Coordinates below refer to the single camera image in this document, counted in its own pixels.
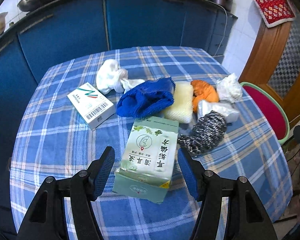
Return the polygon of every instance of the red stool seat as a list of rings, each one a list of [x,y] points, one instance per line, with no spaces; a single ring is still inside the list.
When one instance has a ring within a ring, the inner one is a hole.
[[[277,106],[260,91],[249,86],[243,87],[255,101],[257,106],[259,106],[261,112],[265,115],[266,119],[274,130],[277,139],[283,139],[286,135],[287,127],[280,109],[278,109]]]

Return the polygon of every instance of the white tile wall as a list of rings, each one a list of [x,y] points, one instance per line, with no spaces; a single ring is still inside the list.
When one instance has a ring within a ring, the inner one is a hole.
[[[8,12],[6,16],[6,30],[9,23],[16,23],[26,13],[21,12],[17,4],[20,0],[4,0],[0,6],[0,13]],[[232,13],[238,17],[235,22],[223,61],[224,67],[239,77],[252,50],[256,39],[261,16],[252,0],[233,0]]]

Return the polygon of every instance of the orange object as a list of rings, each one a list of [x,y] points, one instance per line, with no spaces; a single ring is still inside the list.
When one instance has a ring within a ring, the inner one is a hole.
[[[209,83],[202,80],[193,80],[191,85],[193,86],[195,95],[192,100],[193,111],[195,113],[197,112],[198,103],[200,100],[206,100],[210,103],[219,102],[218,93]]]

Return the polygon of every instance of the table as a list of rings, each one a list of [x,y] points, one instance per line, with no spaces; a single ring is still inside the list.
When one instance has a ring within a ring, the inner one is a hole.
[[[71,177],[98,159],[109,145],[115,150],[115,163],[103,194],[92,203],[104,238],[188,239],[200,203],[189,195],[178,162],[170,190],[160,205],[112,193],[114,170],[119,167],[134,119],[114,114],[91,131],[67,98],[68,93],[86,82],[95,86],[98,69],[111,58],[128,70],[130,79],[171,76],[174,81],[202,79],[215,84],[229,74],[205,51],[189,47],[113,50],[51,67],[27,106],[13,151],[10,197],[16,228],[19,229],[35,192],[47,176]],[[120,96],[113,90],[107,98],[116,104]],[[292,196],[285,157],[268,121],[245,91],[235,108],[241,113],[239,120],[227,127],[223,142],[197,159],[221,177],[246,176],[275,221]],[[65,206],[69,237],[76,239],[67,198]],[[225,220],[223,209],[219,239],[223,239]]]

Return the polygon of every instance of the yellow sponge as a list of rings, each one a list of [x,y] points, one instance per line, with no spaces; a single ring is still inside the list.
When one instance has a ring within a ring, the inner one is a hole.
[[[192,96],[193,87],[190,82],[175,82],[176,89],[173,94],[174,103],[164,109],[163,115],[166,119],[190,123],[192,120]]]

